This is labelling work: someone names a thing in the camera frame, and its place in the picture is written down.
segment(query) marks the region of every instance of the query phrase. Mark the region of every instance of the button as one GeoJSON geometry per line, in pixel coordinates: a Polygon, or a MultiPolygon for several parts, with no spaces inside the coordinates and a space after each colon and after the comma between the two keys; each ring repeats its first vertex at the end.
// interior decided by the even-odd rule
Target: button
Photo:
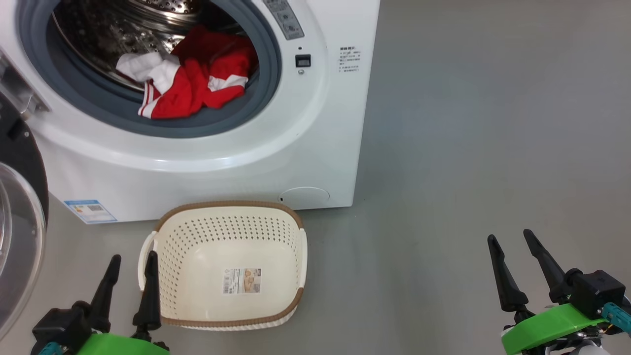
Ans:
{"type": "Polygon", "coordinates": [[[283,29],[285,30],[285,33],[288,35],[295,35],[298,33],[302,34],[302,29],[300,28],[300,24],[298,23],[298,20],[296,20],[295,18],[289,18],[283,21],[283,29]]]}
{"type": "Polygon", "coordinates": [[[289,7],[286,0],[266,0],[265,5],[272,12],[284,11],[289,7]]]}
{"type": "Polygon", "coordinates": [[[292,10],[279,11],[276,13],[276,17],[281,23],[296,19],[292,10]]]}
{"type": "Polygon", "coordinates": [[[307,68],[311,66],[311,54],[297,54],[296,68],[307,68]]]}

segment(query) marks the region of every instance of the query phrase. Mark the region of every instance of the concrete floor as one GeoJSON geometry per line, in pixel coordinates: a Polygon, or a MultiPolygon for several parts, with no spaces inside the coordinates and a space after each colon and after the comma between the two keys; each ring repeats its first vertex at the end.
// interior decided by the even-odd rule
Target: concrete floor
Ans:
{"type": "MultiPolygon", "coordinates": [[[[383,0],[356,203],[300,213],[309,271],[295,316],[154,339],[173,354],[502,354],[512,315],[490,233],[531,310],[550,303],[524,228],[563,268],[631,285],[630,14],[614,0],[383,0]]],[[[114,253],[112,330],[132,334],[152,225],[85,226],[53,202],[40,280],[0,353],[26,354],[49,308],[89,301],[114,253]]]]}

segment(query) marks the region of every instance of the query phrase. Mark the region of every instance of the white washing machine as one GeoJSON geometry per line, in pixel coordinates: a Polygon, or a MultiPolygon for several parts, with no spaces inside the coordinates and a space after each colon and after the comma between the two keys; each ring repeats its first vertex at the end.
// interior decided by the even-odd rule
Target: white washing machine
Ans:
{"type": "MultiPolygon", "coordinates": [[[[112,3],[152,1],[177,12],[192,0],[112,3]]],[[[0,3],[2,104],[35,135],[52,194],[85,222],[210,200],[353,203],[379,0],[212,1],[250,38],[259,69],[243,97],[178,120],[138,116],[143,94],[71,45],[54,14],[72,0],[0,3]]]]}

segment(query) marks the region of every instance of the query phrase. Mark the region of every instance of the plastic basket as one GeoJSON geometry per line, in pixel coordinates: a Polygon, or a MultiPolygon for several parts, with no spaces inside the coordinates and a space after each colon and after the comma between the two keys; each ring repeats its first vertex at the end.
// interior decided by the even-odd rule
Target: plastic basket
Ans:
{"type": "Polygon", "coordinates": [[[281,325],[300,302],[307,235],[300,217],[277,203],[213,202],[175,208],[144,242],[158,253],[164,324],[202,330],[281,325]]]}

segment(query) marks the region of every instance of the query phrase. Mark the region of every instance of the stainless steel drum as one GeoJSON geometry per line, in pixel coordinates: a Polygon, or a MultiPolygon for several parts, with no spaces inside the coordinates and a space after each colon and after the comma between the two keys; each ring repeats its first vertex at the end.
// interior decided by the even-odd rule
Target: stainless steel drum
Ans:
{"type": "Polygon", "coordinates": [[[202,0],[62,0],[53,20],[71,50],[116,83],[142,91],[143,85],[116,72],[125,53],[171,53],[194,26],[244,35],[219,7],[202,0]]]}

